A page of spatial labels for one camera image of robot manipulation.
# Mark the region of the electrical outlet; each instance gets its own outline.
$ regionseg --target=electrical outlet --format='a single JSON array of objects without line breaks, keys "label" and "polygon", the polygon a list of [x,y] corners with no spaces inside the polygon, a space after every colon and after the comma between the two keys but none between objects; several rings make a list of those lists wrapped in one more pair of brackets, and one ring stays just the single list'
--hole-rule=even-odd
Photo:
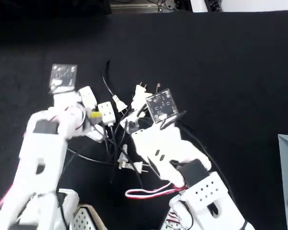
[{"label": "electrical outlet", "polygon": [[79,94],[82,99],[82,103],[85,106],[85,108],[90,108],[91,110],[95,109],[97,106],[97,100],[94,96],[91,87],[85,86],[81,89],[79,89]]},{"label": "electrical outlet", "polygon": [[111,126],[116,122],[115,114],[111,102],[104,102],[98,105],[98,110],[102,114],[102,122],[106,126]]}]

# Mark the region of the metal plate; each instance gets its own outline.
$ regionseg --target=metal plate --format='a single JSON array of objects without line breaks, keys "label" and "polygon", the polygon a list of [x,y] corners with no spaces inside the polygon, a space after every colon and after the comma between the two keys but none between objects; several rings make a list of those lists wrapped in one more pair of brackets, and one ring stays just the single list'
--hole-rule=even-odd
[{"label": "metal plate", "polygon": [[169,89],[147,97],[146,104],[155,123],[178,114],[177,107]]}]

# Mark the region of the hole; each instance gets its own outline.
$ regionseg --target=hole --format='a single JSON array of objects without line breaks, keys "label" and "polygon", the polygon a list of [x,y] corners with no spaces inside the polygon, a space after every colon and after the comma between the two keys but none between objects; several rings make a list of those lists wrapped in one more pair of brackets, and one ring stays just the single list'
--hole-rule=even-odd
[{"label": "hole", "polygon": [[45,164],[39,164],[36,169],[36,175],[41,174],[45,170]]}]

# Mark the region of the white wall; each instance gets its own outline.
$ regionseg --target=white wall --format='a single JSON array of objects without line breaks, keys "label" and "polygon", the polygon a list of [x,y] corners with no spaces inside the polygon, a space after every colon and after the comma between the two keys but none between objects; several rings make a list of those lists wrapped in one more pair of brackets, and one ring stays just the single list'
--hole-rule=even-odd
[{"label": "white wall", "polygon": [[223,0],[225,12],[262,12],[288,10],[288,0]]}]

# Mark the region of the black wire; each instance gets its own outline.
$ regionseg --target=black wire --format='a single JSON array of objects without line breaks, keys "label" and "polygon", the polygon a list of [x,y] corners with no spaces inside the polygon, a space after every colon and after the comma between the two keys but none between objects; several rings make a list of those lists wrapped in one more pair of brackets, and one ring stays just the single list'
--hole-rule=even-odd
[{"label": "black wire", "polygon": [[192,227],[193,227],[193,224],[194,224],[194,218],[192,216],[192,213],[188,207],[188,205],[184,202],[184,201],[180,201],[182,203],[182,205],[184,205],[184,207],[186,208],[186,210],[189,212],[189,214],[191,215],[191,218],[192,218],[192,225],[191,227],[189,227],[187,230],[190,230]]},{"label": "black wire", "polygon": [[62,220],[63,220],[63,222],[64,222],[64,225],[65,225],[66,230],[69,230],[69,225],[67,224],[67,221],[66,221],[65,216],[64,216],[63,205],[62,205],[62,203],[61,203],[61,201],[60,201],[60,199],[59,199],[59,194],[57,193],[56,195],[57,195],[57,200],[58,200],[58,204],[59,204],[59,207],[60,207],[60,212],[61,212]]},{"label": "black wire", "polygon": [[77,153],[75,152],[74,150],[71,150],[69,148],[67,148],[67,151],[74,154],[73,156],[78,156],[84,160],[87,160],[87,161],[91,161],[91,162],[95,162],[95,163],[98,163],[98,164],[103,164],[103,165],[108,165],[108,166],[112,166],[113,164],[112,163],[109,163],[109,162],[103,162],[103,161],[98,161],[98,160],[95,160],[95,159],[92,159],[92,158],[89,158],[89,157],[86,157],[80,153]]},{"label": "black wire", "polygon": [[195,131],[191,126],[185,124],[184,122],[180,121],[180,123],[182,124],[182,126],[180,126],[180,128],[189,135],[189,137],[193,138],[203,149],[205,155],[211,160],[211,162],[213,163],[213,165],[216,167],[217,171],[219,172],[219,174],[222,177],[222,180],[225,182],[227,189],[228,189],[228,193],[231,196],[231,199],[233,200],[234,203],[236,203],[234,194],[232,192],[232,189],[228,183],[228,180],[226,179],[225,175],[223,174],[221,168],[219,167],[219,165],[216,163],[216,161],[211,157],[211,155],[208,153],[208,151],[206,150],[205,146],[202,144],[202,142],[195,136],[193,135],[189,130],[187,130],[187,128],[191,129],[192,131]]},{"label": "black wire", "polygon": [[128,125],[128,122],[126,121],[125,122],[125,128],[124,128],[124,133],[123,133],[123,136],[121,137],[121,140],[120,140],[120,143],[118,145],[118,147],[121,147],[123,141],[124,141],[124,138],[125,138],[125,135],[126,135],[126,131],[127,131],[127,125]]},{"label": "black wire", "polygon": [[114,131],[114,134],[115,134],[115,135],[117,134],[117,131],[119,130],[121,121],[122,121],[127,115],[129,115],[129,113],[130,113],[132,110],[133,110],[133,109],[132,109],[131,106],[130,106],[130,107],[127,109],[127,111],[125,112],[125,114],[122,116],[122,118],[120,119],[120,122],[118,122],[118,125],[117,125],[116,128],[115,128],[115,131]]},{"label": "black wire", "polygon": [[170,125],[173,124],[174,122],[180,120],[180,119],[182,118],[182,116],[186,114],[186,112],[187,112],[187,111],[182,111],[181,113],[179,113],[179,114],[175,117],[175,119],[167,122],[166,124],[164,124],[164,123],[165,123],[165,121],[166,121],[167,118],[164,119],[163,122],[162,122],[162,124],[161,124],[161,126],[160,126],[160,130],[165,129],[166,127],[170,126]]},{"label": "black wire", "polygon": [[108,86],[108,84],[106,82],[106,79],[108,79],[108,77],[109,77],[109,66],[110,66],[110,60],[107,61],[105,70],[101,71],[101,77],[102,77],[102,80],[104,81],[104,84],[105,84],[107,90],[110,92],[110,94],[112,96],[114,96],[113,91],[110,89],[110,87]]},{"label": "black wire", "polygon": [[62,220],[63,220],[63,223],[64,223],[64,226],[65,226],[66,230],[69,230],[69,225],[67,224],[66,218],[64,216],[63,204],[61,203],[61,201],[59,199],[59,184],[61,182],[62,175],[64,174],[64,172],[66,171],[67,167],[70,165],[70,163],[72,162],[73,159],[74,159],[74,155],[72,155],[69,158],[69,160],[66,162],[65,166],[63,167],[61,176],[59,177],[59,180],[58,180],[58,186],[57,186],[57,189],[56,189],[56,196],[57,196],[57,200],[58,200],[58,205],[59,205],[59,208],[60,208]]},{"label": "black wire", "polygon": [[119,147],[119,149],[121,150],[121,152],[125,155],[125,157],[128,159],[128,161],[130,162],[131,166],[133,167],[133,170],[135,171],[136,177],[139,181],[140,187],[143,188],[143,183],[140,177],[140,174],[138,172],[138,170],[136,169],[133,161],[131,160],[131,158],[129,157],[129,155],[125,152],[125,150],[122,147]]},{"label": "black wire", "polygon": [[111,130],[111,135],[112,135],[112,139],[113,139],[113,145],[114,145],[114,167],[113,167],[113,174],[112,174],[112,178],[111,178],[111,183],[114,180],[114,176],[115,176],[115,171],[116,171],[116,167],[117,167],[117,158],[118,158],[118,146],[116,144],[116,140],[115,140],[115,135],[114,135],[114,131],[113,131],[113,127],[110,126],[110,130]]},{"label": "black wire", "polygon": [[147,106],[147,105],[144,104],[144,105],[140,108],[139,112],[136,114],[137,117],[141,114],[141,112],[144,111],[144,109],[146,108],[146,106]]}]

